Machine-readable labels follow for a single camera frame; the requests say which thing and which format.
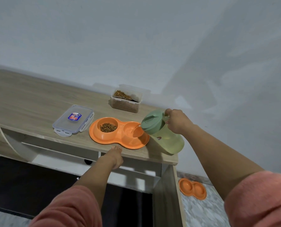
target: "pitcher lid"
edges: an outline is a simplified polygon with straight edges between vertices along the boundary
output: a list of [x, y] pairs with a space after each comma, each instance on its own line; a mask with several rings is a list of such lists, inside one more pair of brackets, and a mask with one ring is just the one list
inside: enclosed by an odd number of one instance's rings
[[164, 112], [161, 110], [151, 111], [142, 120], [141, 128], [149, 135], [158, 132], [165, 124], [162, 120], [164, 115]]

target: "sticker on pitcher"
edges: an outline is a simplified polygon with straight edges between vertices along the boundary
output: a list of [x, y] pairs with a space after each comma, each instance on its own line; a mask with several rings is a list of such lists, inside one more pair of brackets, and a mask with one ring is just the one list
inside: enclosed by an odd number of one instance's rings
[[70, 119], [72, 121], [78, 121], [81, 116], [82, 116], [81, 114], [74, 112], [68, 117], [68, 119]]

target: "orange pet bowl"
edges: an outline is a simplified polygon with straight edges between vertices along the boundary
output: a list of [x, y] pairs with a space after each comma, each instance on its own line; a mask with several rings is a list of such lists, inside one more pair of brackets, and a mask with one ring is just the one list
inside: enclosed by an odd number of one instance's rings
[[[110, 123], [117, 127], [115, 131], [105, 133], [100, 126]], [[139, 126], [138, 122], [122, 122], [116, 118], [105, 117], [93, 122], [89, 128], [90, 137], [100, 144], [118, 143], [128, 149], [139, 149], [145, 146], [150, 139]]]
[[180, 191], [186, 196], [194, 196], [199, 200], [207, 197], [207, 191], [203, 184], [192, 182], [186, 178], [181, 178], [178, 182]]

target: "pink sleeve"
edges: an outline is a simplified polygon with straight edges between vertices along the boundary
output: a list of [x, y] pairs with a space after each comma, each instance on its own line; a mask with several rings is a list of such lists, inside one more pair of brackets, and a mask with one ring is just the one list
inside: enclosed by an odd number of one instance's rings
[[229, 193], [225, 210], [232, 227], [281, 227], [281, 174], [248, 176]]
[[102, 227], [101, 211], [93, 193], [73, 186], [57, 195], [29, 227]]

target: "marble floor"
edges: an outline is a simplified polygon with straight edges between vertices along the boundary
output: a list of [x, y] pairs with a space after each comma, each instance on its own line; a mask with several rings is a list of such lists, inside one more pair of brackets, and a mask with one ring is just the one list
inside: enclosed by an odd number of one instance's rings
[[207, 190], [205, 200], [198, 200], [181, 193], [187, 227], [230, 227], [221, 197], [214, 186], [206, 184], [204, 186]]
[[0, 212], [0, 227], [27, 227], [30, 219]]

